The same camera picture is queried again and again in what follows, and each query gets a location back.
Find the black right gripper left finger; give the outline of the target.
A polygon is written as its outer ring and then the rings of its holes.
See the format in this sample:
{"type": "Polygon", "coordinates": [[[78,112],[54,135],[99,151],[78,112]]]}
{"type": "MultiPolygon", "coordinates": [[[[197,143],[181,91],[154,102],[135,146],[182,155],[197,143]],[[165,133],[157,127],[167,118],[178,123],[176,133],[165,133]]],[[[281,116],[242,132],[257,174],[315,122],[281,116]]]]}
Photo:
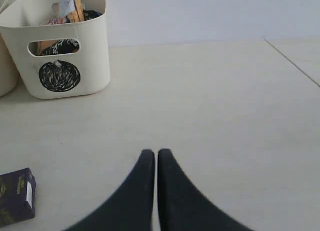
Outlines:
{"type": "Polygon", "coordinates": [[[122,185],[69,231],[151,231],[155,193],[155,154],[145,149],[122,185]]]}

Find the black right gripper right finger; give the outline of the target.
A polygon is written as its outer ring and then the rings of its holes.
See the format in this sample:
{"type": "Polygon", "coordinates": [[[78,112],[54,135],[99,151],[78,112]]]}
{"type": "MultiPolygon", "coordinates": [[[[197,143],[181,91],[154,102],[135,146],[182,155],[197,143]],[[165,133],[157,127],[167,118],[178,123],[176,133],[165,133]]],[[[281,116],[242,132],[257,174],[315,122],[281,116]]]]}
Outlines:
{"type": "Polygon", "coordinates": [[[170,149],[158,153],[157,202],[162,231],[249,231],[206,198],[170,149]]]}

